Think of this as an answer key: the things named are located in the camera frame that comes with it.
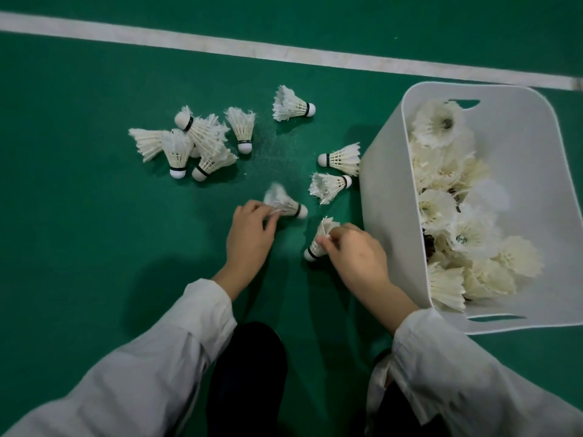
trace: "person's left hand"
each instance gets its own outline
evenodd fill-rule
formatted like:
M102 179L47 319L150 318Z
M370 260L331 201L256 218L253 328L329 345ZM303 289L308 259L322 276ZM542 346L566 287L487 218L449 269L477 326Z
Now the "person's left hand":
M271 212L273 207L255 200L235 209L227 237L227 263L213 278L231 301L249 285L265 263L280 216L279 212L269 216L264 229L263 220Z

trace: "white sleeve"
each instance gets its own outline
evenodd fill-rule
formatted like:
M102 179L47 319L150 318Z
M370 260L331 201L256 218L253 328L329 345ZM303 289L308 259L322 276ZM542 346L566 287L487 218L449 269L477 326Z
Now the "white sleeve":
M500 364L434 309L395 333L389 372L421 425L441 414L454 436L583 435L583 414Z
M105 356L66 397L31 411L6 436L163 436L193 406L202 375L235 326L227 294L199 279L150 330Z

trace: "green floor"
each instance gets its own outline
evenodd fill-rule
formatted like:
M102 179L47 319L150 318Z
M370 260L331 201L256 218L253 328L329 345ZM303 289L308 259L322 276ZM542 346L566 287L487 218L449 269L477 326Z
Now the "green floor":
M424 6L417 10L414 0L334 6L331 0L226 0L221 22L212 21L214 4L174 1L0 0L0 9L583 74L581 40L574 39L581 36L575 21L581 6L558 0L516 0L508 11L494 8L496 0L485 10L463 0L417 0ZM448 7L459 18L455 27L440 21ZM519 7L536 27L528 27ZM482 19L474 33L448 45L472 25L473 14ZM224 261L235 205L262 198L277 180L309 208L309 219L281 224L268 267L236 301L236 317L268 323L288 351L281 434L345 435L364 405L373 357L390 339L333 273L309 269L302 260L321 217L362 223L356 186L320 208L308 195L309 175L319 153L355 141L366 148L406 89L426 79L37 36L0 34L0 46L0 398L9 400L0 432L35 405L65 395L100 357L155 322L187 283L211 277ZM313 120L273 121L272 97L281 83L317 105ZM583 95L542 92L559 116L581 197ZM162 157L142 164L127 129L172 127L186 103L200 115L232 105L256 111L251 157L204 183L171 179ZM576 346L583 327L474 339L521 375L583 407ZM202 396L187 435L201 435L204 402Z

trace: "court boundary line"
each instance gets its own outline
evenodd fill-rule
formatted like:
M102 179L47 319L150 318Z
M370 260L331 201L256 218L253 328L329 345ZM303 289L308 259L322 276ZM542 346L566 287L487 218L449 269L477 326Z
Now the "court boundary line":
M309 49L105 22L69 20L11 12L0 12L0 31L188 50L190 52L214 53L312 66L335 67L338 69L484 83L516 84L557 90L583 90L583 78L578 77L334 52L332 50Z

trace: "sleeve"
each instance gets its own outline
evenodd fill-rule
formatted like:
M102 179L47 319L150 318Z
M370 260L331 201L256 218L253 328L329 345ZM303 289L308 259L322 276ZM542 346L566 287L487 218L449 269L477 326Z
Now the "sleeve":
M105 356L69 395L31 411L6 436L163 436L191 411L202 375L235 326L227 294L199 279L150 330Z
M452 435L583 435L583 414L512 370L434 309L395 333L389 373L421 425L441 414Z

